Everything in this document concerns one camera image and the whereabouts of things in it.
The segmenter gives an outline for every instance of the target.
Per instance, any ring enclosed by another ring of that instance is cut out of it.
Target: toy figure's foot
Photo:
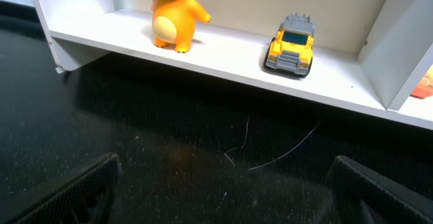
[[[155,46],[156,47],[163,48],[163,47],[168,47],[168,45],[170,45],[170,43],[165,42],[165,41],[159,39],[158,37],[155,37]]]
[[[176,44],[175,51],[179,53],[187,53],[190,49],[191,49],[191,41]]]

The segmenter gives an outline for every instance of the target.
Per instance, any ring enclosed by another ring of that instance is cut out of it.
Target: black tabletop
[[[433,198],[428,131],[116,53],[58,74],[6,16],[0,96],[0,206],[105,152],[110,223],[339,223],[339,155]]]

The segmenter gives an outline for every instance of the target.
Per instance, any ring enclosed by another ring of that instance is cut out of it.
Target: toy car bumper
[[[298,75],[307,75],[309,73],[309,66],[302,67],[302,63],[303,62],[299,60],[299,54],[284,51],[281,55],[276,57],[275,61],[272,60],[271,57],[268,57],[265,66],[277,70],[293,72]]]

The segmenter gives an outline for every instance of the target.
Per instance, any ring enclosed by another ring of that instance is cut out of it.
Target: orange toy figure
[[[196,20],[210,22],[210,15],[196,0],[153,0],[152,11],[155,45],[176,44],[175,51],[179,53],[191,49]]]

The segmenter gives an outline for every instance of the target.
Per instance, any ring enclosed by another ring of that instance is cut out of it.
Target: white shelf
[[[305,79],[264,70],[271,38],[199,24],[191,51],[180,54],[153,45],[151,14],[119,10],[88,20],[53,24],[51,36],[253,85],[316,102],[377,115],[384,111],[356,57],[315,47]]]
[[[409,97],[398,113],[433,123],[433,97],[426,99]]]

